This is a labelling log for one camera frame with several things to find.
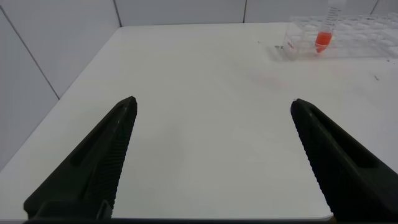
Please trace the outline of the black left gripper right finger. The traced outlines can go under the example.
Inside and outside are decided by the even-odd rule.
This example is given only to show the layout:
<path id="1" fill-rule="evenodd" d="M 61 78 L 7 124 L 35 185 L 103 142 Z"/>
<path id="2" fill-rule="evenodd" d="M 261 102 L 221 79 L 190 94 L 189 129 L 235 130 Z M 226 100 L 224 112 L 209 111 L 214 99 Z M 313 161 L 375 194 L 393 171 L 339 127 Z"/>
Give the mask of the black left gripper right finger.
<path id="1" fill-rule="evenodd" d="M 339 222 L 397 221 L 397 173 L 315 105 L 290 106 L 320 189 Z"/>

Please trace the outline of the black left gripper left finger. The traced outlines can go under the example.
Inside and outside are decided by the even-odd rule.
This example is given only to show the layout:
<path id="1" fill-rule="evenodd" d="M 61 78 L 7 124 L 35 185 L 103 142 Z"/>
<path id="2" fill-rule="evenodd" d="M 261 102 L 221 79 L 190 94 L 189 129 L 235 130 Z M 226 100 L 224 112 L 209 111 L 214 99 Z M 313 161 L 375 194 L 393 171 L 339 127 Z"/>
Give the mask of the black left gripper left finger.
<path id="1" fill-rule="evenodd" d="M 29 218 L 111 218 L 137 116 L 118 102 L 24 202 Z"/>

